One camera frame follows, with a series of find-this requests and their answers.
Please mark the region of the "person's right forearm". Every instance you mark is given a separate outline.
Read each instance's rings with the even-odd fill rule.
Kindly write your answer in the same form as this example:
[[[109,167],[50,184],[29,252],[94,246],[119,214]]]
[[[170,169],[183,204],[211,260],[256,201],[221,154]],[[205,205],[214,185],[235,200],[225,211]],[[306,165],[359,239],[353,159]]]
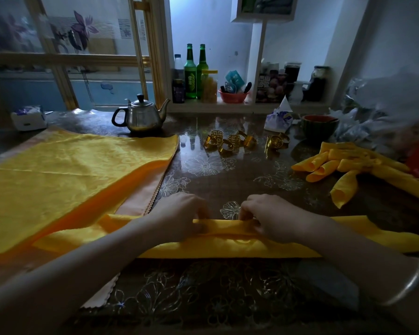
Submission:
[[[299,242],[322,255],[381,309],[419,334],[419,258],[386,248],[322,217]]]

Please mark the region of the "purple and white tissue pack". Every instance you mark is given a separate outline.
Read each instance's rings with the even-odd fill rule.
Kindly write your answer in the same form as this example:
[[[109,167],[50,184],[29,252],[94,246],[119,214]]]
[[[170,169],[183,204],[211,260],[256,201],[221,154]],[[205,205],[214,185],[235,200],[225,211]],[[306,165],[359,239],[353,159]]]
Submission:
[[[274,133],[286,133],[292,123],[293,111],[287,97],[284,97],[279,107],[274,109],[273,113],[267,115],[264,130]]]

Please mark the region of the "heap of clear plastic bags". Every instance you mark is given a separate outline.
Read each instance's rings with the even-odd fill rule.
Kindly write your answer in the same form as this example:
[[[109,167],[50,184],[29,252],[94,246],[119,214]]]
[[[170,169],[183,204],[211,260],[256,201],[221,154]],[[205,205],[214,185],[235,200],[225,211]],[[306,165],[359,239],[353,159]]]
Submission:
[[[354,78],[329,114],[339,120],[331,141],[407,157],[419,145],[419,71],[404,67],[391,76]]]

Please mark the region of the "purple flower window sticker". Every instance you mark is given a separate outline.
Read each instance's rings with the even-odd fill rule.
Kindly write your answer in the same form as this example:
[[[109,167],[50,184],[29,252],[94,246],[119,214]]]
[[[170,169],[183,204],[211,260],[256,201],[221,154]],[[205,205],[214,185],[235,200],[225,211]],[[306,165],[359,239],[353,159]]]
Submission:
[[[76,51],[85,51],[91,35],[99,34],[100,31],[93,24],[92,16],[82,16],[74,10],[76,23],[71,25],[68,31],[68,41]]]

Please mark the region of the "yellow-lidded plastic jar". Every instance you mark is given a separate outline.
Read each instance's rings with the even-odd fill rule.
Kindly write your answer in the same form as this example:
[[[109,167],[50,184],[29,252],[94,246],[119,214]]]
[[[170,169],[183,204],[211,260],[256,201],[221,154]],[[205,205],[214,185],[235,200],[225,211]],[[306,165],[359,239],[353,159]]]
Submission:
[[[201,102],[217,104],[218,101],[218,71],[201,71]]]

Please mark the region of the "yellow cloth napkin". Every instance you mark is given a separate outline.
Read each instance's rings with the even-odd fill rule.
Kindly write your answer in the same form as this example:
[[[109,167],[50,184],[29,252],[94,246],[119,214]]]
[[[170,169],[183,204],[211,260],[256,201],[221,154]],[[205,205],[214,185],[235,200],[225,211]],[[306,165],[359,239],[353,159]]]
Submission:
[[[96,223],[62,230],[44,236],[33,243],[34,248],[62,255],[82,245],[98,240],[124,227],[138,216],[106,214]],[[333,220],[356,233],[401,253],[419,252],[419,235],[408,232],[384,231],[367,216],[340,216]],[[146,259],[206,259],[206,258],[318,258],[314,250],[298,243],[281,244],[259,236],[251,221],[202,220],[207,233],[184,242],[158,245],[142,255]]]

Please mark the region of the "stack of flat yellow cloths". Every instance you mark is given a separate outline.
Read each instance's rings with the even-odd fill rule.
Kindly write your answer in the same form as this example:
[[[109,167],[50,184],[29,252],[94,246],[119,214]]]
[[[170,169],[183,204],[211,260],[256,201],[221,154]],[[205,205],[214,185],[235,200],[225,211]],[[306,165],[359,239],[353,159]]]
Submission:
[[[56,132],[0,163],[0,263],[51,233],[116,210],[148,171],[172,161],[179,137]]]

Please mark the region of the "green glass bottle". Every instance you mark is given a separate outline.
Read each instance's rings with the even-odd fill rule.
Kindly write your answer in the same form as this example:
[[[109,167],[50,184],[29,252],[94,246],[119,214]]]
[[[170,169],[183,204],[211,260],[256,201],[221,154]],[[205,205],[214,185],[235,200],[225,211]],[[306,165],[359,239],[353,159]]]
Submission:
[[[194,63],[193,45],[187,44],[186,63],[184,65],[184,83],[186,99],[196,99],[196,65]]]
[[[199,63],[196,66],[196,96],[197,99],[201,99],[203,86],[202,86],[202,71],[208,70],[208,64],[206,61],[206,45],[200,44]]]

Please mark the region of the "blue packet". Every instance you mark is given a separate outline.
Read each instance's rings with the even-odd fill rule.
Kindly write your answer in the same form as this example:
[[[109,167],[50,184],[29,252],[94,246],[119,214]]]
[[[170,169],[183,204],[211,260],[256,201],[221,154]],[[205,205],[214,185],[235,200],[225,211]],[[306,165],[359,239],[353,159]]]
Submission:
[[[225,76],[225,91],[230,94],[242,93],[246,83],[236,70],[229,71]]]

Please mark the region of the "group of gold napkin rings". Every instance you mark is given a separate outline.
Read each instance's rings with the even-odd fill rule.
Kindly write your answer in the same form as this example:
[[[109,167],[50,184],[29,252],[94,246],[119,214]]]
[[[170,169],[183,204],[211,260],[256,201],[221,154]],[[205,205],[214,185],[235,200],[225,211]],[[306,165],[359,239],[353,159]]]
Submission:
[[[203,149],[207,152],[218,152],[222,157],[234,156],[239,152],[249,154],[263,148],[267,159],[278,158],[280,150],[287,149],[290,137],[285,133],[274,133],[265,137],[247,134],[238,130],[234,134],[224,135],[222,130],[211,131],[203,141]]]

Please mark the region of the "printed cardboard box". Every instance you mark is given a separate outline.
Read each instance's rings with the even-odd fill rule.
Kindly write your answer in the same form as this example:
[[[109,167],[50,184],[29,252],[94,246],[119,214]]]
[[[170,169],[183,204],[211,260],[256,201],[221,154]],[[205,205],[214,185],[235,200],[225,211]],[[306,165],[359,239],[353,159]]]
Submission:
[[[270,73],[260,73],[258,78],[256,103],[281,103],[289,94],[286,73],[271,70]]]

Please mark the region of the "person's left hand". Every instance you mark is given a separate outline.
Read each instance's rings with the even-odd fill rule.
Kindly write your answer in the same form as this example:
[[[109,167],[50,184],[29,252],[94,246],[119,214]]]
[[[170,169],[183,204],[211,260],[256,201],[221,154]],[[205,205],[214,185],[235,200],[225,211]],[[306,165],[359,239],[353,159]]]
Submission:
[[[178,192],[163,198],[148,214],[149,226],[153,227],[155,239],[160,243],[182,242],[194,236],[195,211],[192,201],[205,201],[189,193]]]

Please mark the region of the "dark glass jar with lid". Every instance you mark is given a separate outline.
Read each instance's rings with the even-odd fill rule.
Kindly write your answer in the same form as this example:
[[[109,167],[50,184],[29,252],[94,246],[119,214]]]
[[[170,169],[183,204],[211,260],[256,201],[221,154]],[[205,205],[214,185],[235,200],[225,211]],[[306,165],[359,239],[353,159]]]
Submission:
[[[310,82],[304,92],[305,101],[320,102],[323,99],[330,72],[331,67],[314,66]]]

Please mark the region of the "red plastic bowl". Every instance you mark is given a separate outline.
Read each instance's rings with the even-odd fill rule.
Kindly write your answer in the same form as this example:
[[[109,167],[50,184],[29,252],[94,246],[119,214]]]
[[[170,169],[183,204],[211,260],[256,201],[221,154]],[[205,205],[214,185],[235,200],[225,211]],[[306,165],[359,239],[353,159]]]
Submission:
[[[250,93],[224,93],[221,90],[218,90],[218,94],[226,104],[244,104],[247,96],[250,95]]]

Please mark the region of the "white wall shelf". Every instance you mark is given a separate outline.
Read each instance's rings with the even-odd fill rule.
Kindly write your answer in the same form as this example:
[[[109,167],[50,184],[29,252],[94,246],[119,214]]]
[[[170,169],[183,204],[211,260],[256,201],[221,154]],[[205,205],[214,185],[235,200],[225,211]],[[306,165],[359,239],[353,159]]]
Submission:
[[[256,104],[264,40],[269,23],[294,20],[298,0],[232,0],[230,21],[251,23],[251,43],[248,51],[246,81],[252,83],[247,104]]]

